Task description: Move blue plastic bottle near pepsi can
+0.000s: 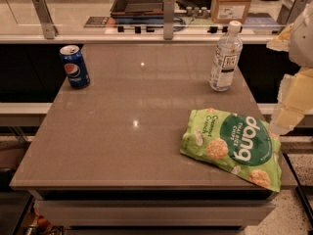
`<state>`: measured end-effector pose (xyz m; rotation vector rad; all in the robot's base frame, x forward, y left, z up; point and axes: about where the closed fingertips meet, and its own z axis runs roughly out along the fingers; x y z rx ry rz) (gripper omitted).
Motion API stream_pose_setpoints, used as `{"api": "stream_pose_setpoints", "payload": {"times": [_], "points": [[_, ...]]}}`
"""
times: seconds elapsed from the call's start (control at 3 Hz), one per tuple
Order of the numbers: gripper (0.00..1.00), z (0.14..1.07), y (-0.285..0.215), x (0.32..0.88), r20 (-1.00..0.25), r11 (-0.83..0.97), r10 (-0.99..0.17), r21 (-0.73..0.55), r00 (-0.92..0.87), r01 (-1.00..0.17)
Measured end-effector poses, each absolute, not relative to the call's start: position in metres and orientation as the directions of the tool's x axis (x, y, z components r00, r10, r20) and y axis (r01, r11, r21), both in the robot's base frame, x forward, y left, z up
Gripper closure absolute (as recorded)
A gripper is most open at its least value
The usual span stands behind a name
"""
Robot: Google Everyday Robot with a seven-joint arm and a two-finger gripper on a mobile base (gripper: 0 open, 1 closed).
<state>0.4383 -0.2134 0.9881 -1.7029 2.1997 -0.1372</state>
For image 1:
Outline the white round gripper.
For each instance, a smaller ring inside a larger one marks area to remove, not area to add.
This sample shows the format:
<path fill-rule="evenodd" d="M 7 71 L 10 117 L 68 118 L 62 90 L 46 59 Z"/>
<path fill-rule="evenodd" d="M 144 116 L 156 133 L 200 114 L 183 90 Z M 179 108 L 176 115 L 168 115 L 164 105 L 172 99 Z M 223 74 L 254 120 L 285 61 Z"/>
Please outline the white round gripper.
<path fill-rule="evenodd" d="M 294 23 L 287 25 L 266 47 L 289 51 L 290 60 L 301 67 L 295 75 L 285 74 L 271 115 L 270 131 L 291 132 L 313 109 L 313 2 L 306 5 Z"/>

